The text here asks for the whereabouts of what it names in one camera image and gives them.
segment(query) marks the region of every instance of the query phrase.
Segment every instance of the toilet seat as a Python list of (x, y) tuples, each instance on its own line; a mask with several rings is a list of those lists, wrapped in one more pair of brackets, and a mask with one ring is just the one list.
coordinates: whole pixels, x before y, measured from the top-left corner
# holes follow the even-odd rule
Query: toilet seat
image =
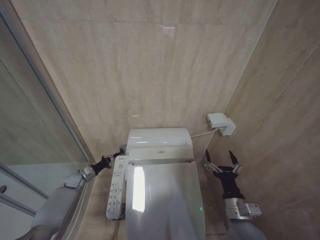
[(128, 240), (204, 240), (196, 163), (129, 164), (125, 214)]

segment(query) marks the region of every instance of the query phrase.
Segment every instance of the shower enclosure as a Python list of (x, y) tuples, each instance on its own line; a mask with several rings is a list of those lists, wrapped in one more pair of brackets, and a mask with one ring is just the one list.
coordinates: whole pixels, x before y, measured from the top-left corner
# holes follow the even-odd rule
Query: shower enclosure
[(33, 216), (88, 155), (0, 15), (0, 239), (30, 230)]

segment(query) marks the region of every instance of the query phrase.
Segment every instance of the glass shower door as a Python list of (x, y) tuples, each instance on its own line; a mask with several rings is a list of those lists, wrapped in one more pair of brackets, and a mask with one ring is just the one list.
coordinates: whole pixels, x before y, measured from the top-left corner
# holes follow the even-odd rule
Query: glass shower door
[(46, 198), (87, 162), (0, 17), (0, 239), (25, 234)]

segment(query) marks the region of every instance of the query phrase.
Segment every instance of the power cord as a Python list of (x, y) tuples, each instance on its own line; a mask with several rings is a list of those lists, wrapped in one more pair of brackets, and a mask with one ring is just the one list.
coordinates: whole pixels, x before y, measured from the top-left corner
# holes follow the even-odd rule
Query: power cord
[(196, 137), (200, 137), (200, 136), (203, 136), (203, 135), (211, 134), (211, 133), (214, 133), (214, 132), (218, 131), (219, 129), (222, 129), (222, 127), (216, 128), (213, 131), (207, 131), (207, 132), (204, 132), (204, 133), (201, 133), (201, 134), (193, 135), (193, 136), (191, 136), (191, 138), (196, 138)]

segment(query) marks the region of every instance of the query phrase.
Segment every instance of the beige wall tile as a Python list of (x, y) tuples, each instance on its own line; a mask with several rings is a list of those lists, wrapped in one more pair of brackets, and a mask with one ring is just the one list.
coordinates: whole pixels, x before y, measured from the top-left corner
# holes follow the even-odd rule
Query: beige wall tile
[[(207, 113), (225, 109), (261, 32), (197, 24), (24, 25), (96, 160), (125, 144), (132, 128), (209, 130)], [(193, 140), (197, 159), (209, 138)]]
[(12, 0), (23, 20), (263, 26), (277, 0)]
[(237, 183), (260, 205), (268, 239), (319, 235), (319, 9), (318, 1), (278, 2), (226, 108), (236, 130), (208, 147), (216, 164), (231, 165), (228, 150), (244, 164)]

